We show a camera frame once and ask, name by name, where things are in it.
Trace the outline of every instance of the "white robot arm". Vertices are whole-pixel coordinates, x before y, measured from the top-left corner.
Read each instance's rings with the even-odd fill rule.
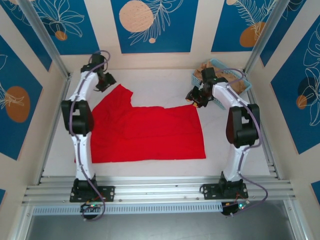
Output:
[[[249,104],[235,93],[225,78],[216,77],[213,68],[202,70],[202,85],[194,87],[186,99],[194,101],[197,107],[206,107],[208,102],[217,99],[228,110],[226,138],[230,143],[225,169],[218,184],[205,184],[205,199],[235,199],[237,194],[248,197],[246,185],[241,172],[244,167],[250,146],[259,138],[254,120],[247,111],[251,111],[258,125],[260,124],[259,107]]]
[[[96,199],[98,192],[109,196],[106,202],[112,202],[113,194],[110,196],[110,193],[115,189],[114,186],[98,186],[96,181],[90,146],[94,118],[88,100],[95,88],[103,92],[116,81],[108,72],[104,74],[106,62],[102,55],[93,54],[91,59],[91,63],[82,67],[80,82],[73,95],[61,103],[64,126],[71,134],[75,151],[76,177],[70,194],[72,203]]]
[[[95,72],[89,73],[89,71],[82,72],[80,82],[74,94],[69,98],[69,100],[73,102],[76,99],[77,103],[79,103],[80,101],[88,102],[92,92],[94,91],[98,83],[99,83],[99,78],[97,73]],[[93,179],[95,176],[95,171],[92,167],[92,160],[91,160],[91,147],[90,147],[91,131],[89,131],[86,134],[75,133],[75,135],[71,136],[71,139],[73,141],[74,152],[76,153],[75,154],[75,162],[76,162],[75,178],[79,179],[80,181],[87,180],[81,170],[81,165],[79,162],[79,157],[80,157],[81,164],[86,175],[89,177],[89,179]]]

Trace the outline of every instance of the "orange circle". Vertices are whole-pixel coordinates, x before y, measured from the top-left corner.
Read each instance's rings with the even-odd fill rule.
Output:
[[[296,105],[299,109],[305,109],[307,106],[307,98],[304,95],[300,95],[296,99]]]
[[[241,46],[245,48],[253,47],[256,44],[262,29],[264,29],[265,24],[265,22],[258,22],[254,26],[247,27],[240,36]]]
[[[6,91],[4,98],[7,101],[5,110],[8,116],[17,123],[26,121],[30,112],[27,91],[20,86],[12,86]]]
[[[226,4],[228,5],[233,5],[233,4],[236,4],[238,0],[226,0]]]
[[[55,37],[60,41],[65,41],[68,38],[67,34],[64,33],[63,31],[56,31],[55,32]]]
[[[154,15],[147,4],[140,0],[128,1],[120,10],[121,25],[132,33],[147,30],[154,23]]]

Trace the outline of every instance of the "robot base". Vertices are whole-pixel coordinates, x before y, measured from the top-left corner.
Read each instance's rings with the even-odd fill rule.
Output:
[[[92,183],[102,195],[105,202],[113,202],[115,196],[114,186],[98,186],[94,177]],[[102,202],[94,189],[85,180],[75,179],[70,194],[70,203]]]
[[[204,195],[205,200],[237,199],[239,196],[247,199],[249,197],[247,186],[242,179],[227,181],[223,173],[219,183],[203,184],[200,192]]]

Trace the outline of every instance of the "basket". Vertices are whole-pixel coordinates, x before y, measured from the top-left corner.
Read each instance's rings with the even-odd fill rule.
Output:
[[[222,63],[221,61],[219,61],[218,59],[215,59],[215,58],[212,58],[210,60],[210,62],[212,63],[213,66],[215,66],[216,68],[219,68],[221,70],[229,68],[227,65],[225,65],[224,63]],[[225,70],[224,72],[228,73],[228,74],[233,74],[237,78],[241,78],[241,76],[242,76],[239,72],[233,71],[233,70]],[[191,76],[191,84],[193,86],[196,86],[196,87],[200,88],[201,83],[202,83],[202,81],[199,80],[198,78],[196,78],[195,75],[192,74],[192,76]],[[245,93],[246,91],[248,91],[252,87],[251,83],[248,82],[248,80],[245,77],[243,78],[243,83],[244,83],[244,86],[245,86],[245,90],[242,93],[240,93],[240,96],[243,93]],[[222,105],[222,103],[219,100],[217,100],[216,98],[213,99],[213,102],[216,103],[221,109],[224,109],[224,110],[226,109]]]

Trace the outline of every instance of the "red fabric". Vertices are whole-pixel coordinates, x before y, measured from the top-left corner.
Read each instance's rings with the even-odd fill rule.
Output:
[[[132,107],[132,95],[119,85],[93,109],[93,163],[206,158],[194,106]]]

